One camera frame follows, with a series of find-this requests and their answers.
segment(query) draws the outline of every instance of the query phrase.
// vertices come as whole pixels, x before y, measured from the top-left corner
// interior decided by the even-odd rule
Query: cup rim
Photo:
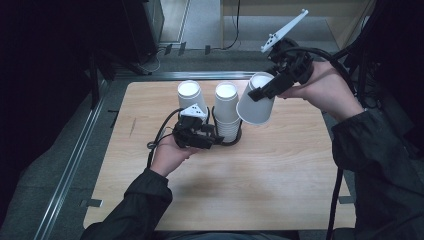
[[[183,95],[183,94],[181,94],[180,93],[180,88],[181,88],[181,86],[182,85],[184,85],[184,84],[187,84],[187,83],[194,83],[196,86],[197,86],[197,90],[196,90],[196,92],[195,93],[193,93],[193,94],[191,94],[191,95]],[[199,94],[200,94],[200,85],[199,85],[199,83],[198,82],[196,82],[196,81],[193,81],[193,80],[185,80],[185,81],[182,81],[182,82],[180,82],[179,84],[178,84],[178,87],[177,87],[177,92],[178,92],[178,95],[181,97],[181,98],[184,98],[184,99],[192,99],[192,98],[195,98],[195,97],[197,97]]]
[[[252,79],[253,79],[254,77],[257,77],[257,76],[264,76],[264,77],[269,77],[269,78],[271,78],[268,82],[270,82],[270,81],[274,78],[274,76],[273,76],[272,74],[267,73],[267,72],[257,72],[257,73],[255,73],[255,74],[253,74],[253,75],[252,75],[252,77],[250,77],[250,79],[249,79],[249,87],[250,87],[250,89],[251,89],[251,90],[258,88],[258,87],[255,87],[255,86],[253,85],[253,83],[252,83]]]
[[[233,88],[234,88],[234,94],[231,96],[231,97],[222,97],[222,96],[219,96],[219,94],[218,94],[218,88],[220,87],[220,86],[222,86],[222,85],[231,85]],[[233,100],[234,98],[236,98],[237,96],[238,96],[238,93],[237,93],[237,86],[234,84],[234,83],[232,83],[232,82],[229,82],[229,81],[226,81],[226,82],[221,82],[221,83],[219,83],[217,86],[216,86],[216,88],[215,88],[215,97],[217,97],[219,100],[221,100],[221,101],[231,101],[231,100]]]

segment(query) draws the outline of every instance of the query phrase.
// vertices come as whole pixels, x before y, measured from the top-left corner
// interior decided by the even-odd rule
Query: dark sleeve
[[[81,239],[148,239],[172,201],[168,179],[145,169],[124,199],[101,223],[90,225]]]
[[[363,112],[333,127],[333,156],[355,172],[357,239],[423,239],[424,186],[380,116]]]

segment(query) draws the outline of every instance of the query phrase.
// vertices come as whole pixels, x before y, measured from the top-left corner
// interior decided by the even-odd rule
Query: person
[[[356,239],[423,239],[424,185],[396,135],[382,119],[364,111],[343,78],[328,62],[314,62],[304,85],[280,98],[303,98],[338,121],[333,128],[336,165],[355,173]],[[81,239],[149,239],[171,204],[168,174],[198,152],[164,138],[150,169],[134,180],[122,202],[101,223],[90,225]],[[260,239],[211,233],[178,239]]]

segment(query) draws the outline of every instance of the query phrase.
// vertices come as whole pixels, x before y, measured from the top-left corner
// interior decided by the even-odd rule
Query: hand
[[[304,85],[294,86],[281,98],[303,98],[338,122],[364,111],[346,82],[329,62],[313,62],[314,72]]]
[[[198,148],[180,148],[175,143],[174,136],[163,138],[155,151],[150,170],[167,177],[168,174],[177,169],[184,160],[199,151]]]

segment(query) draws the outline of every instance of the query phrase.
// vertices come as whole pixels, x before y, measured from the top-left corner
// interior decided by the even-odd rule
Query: paper cup
[[[216,119],[216,128],[218,135],[224,137],[222,142],[231,143],[236,140],[241,119],[238,118],[236,121],[231,123],[223,123]]]
[[[239,118],[237,87],[231,82],[222,82],[215,89],[214,116],[221,122],[230,123]]]
[[[266,72],[258,72],[250,78],[249,84],[246,86],[236,107],[237,114],[243,121],[253,125],[261,125],[268,122],[275,97],[272,99],[265,97],[255,102],[248,93],[258,87],[263,87],[273,78],[273,75]]]
[[[208,114],[208,108],[203,98],[202,89],[196,81],[187,80],[178,85],[178,102],[180,108],[188,108],[197,103],[203,113]]]

